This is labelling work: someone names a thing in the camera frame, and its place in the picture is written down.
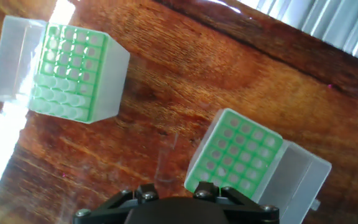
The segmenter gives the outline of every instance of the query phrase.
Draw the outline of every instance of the metal screw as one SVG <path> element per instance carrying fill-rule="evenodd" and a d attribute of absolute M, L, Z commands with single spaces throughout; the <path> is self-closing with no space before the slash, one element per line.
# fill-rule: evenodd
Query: metal screw
<path fill-rule="evenodd" d="M 153 199 L 155 197 L 155 193 L 154 192 L 146 192 L 142 194 L 142 198 L 146 199 L 146 200 L 150 200 Z"/>
<path fill-rule="evenodd" d="M 277 209 L 273 205 L 261 205 L 260 208 L 263 209 L 265 212 L 272 212 Z"/>
<path fill-rule="evenodd" d="M 199 190 L 199 191 L 197 191 L 196 192 L 196 197 L 198 197 L 198 198 L 205 198 L 205 197 L 207 197 L 207 196 L 209 196 L 209 195 L 211 195 L 208 191 L 206 191 L 206 190 Z"/>
<path fill-rule="evenodd" d="M 85 215 L 89 215 L 91 213 L 91 210 L 83 208 L 78 210 L 75 215 L 78 217 L 84 217 Z"/>

